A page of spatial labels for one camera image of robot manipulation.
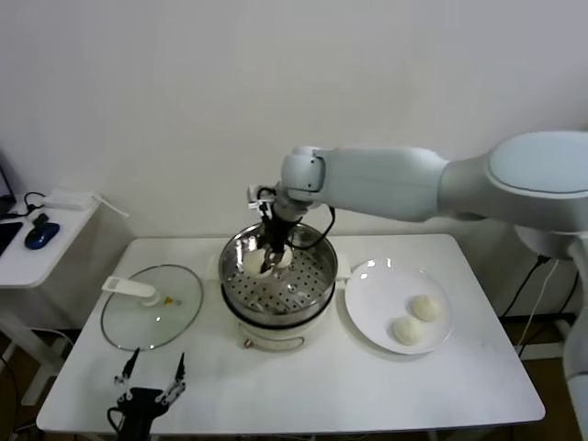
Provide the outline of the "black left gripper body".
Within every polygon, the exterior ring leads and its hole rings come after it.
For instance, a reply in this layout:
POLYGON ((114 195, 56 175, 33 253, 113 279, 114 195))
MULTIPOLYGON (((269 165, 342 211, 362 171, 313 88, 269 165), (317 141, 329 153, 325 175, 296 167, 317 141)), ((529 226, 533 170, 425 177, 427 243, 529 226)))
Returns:
POLYGON ((151 438, 153 421, 164 414, 164 405, 156 398, 162 390, 131 388, 131 399, 123 399, 117 406, 121 414, 118 440, 143 441, 151 438))

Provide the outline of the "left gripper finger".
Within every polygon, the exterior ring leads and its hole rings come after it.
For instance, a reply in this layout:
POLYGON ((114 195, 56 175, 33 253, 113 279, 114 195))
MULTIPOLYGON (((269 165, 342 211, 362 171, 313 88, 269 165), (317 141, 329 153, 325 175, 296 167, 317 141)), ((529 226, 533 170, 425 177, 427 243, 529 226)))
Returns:
POLYGON ((133 369, 135 367, 140 352, 141 349, 136 348, 133 351, 130 359, 125 363, 121 373, 114 378, 114 384, 122 390, 121 398, 132 397, 132 393, 130 392, 130 377, 132 375, 133 369))
POLYGON ((182 354, 177 365, 174 380, 161 395, 162 401, 176 401, 179 398, 179 396, 186 390, 185 375, 185 354, 182 354))

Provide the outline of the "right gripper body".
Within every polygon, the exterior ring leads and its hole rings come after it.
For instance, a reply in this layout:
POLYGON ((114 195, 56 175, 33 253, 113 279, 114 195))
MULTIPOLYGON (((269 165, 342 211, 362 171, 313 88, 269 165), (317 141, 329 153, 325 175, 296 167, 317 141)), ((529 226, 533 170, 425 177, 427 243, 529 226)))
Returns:
POLYGON ((307 214, 307 204, 292 198, 281 183, 275 185, 274 191, 265 238, 273 253, 283 254, 290 231, 307 214))

